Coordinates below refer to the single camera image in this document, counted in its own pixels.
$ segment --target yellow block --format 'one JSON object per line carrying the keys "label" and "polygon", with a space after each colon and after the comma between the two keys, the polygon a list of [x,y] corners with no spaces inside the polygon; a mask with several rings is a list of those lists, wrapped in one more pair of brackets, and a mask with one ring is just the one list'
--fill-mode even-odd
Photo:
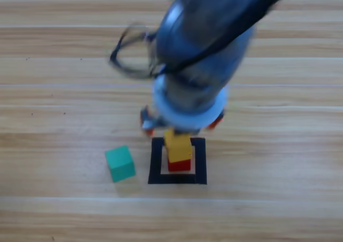
{"label": "yellow block", "polygon": [[175,135],[172,129],[165,132],[165,146],[170,163],[192,158],[192,144],[189,134]]}
{"label": "yellow block", "polygon": [[170,163],[182,162],[192,158],[192,146],[182,149],[167,149],[168,159]]}
{"label": "yellow block", "polygon": [[185,148],[191,145],[189,134],[175,135],[173,129],[165,132],[165,145],[167,148]]}

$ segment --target wood grain surface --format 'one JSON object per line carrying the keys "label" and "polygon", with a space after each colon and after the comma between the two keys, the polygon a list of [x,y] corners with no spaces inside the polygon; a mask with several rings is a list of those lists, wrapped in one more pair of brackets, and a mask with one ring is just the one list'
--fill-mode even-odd
{"label": "wood grain surface", "polygon": [[[342,0],[284,0],[258,23],[202,133],[207,186],[148,185],[151,83],[107,57],[171,1],[0,0],[0,241],[342,242]],[[123,144],[137,175],[114,184],[105,151]]]}

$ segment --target black cable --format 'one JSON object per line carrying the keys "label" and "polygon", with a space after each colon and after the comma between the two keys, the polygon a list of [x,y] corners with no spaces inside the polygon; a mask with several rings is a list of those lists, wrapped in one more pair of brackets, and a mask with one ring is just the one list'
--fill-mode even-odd
{"label": "black cable", "polygon": [[140,42],[140,41],[147,41],[148,43],[151,43],[155,37],[156,37],[156,32],[155,33],[148,33],[146,32],[141,32],[138,35],[132,37],[128,41],[124,41],[124,38],[129,34],[129,32],[134,28],[135,26],[131,25],[129,26],[122,34],[122,36],[119,39],[119,42],[116,46],[116,48],[113,50],[110,56],[110,62],[122,73],[125,75],[134,77],[134,78],[142,78],[142,79],[147,79],[151,78],[153,76],[153,70],[137,70],[137,69],[132,69],[129,67],[124,66],[119,60],[118,60],[118,53],[121,49],[125,48],[126,46],[129,46],[135,42]]}

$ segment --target black square outline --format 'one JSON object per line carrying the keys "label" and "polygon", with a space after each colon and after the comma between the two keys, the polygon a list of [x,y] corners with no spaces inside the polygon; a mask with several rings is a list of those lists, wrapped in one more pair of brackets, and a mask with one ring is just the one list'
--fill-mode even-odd
{"label": "black square outline", "polygon": [[161,174],[163,137],[151,141],[151,161],[148,184],[201,184],[207,185],[206,143],[204,138],[192,137],[195,147],[195,174]]}

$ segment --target robotic arm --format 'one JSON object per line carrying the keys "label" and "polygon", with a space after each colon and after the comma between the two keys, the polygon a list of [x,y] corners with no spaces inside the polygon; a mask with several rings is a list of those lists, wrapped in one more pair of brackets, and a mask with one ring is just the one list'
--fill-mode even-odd
{"label": "robotic arm", "polygon": [[153,85],[155,115],[146,107],[140,113],[143,130],[197,134],[215,127],[253,26],[277,1],[175,0],[153,36],[162,67]]}

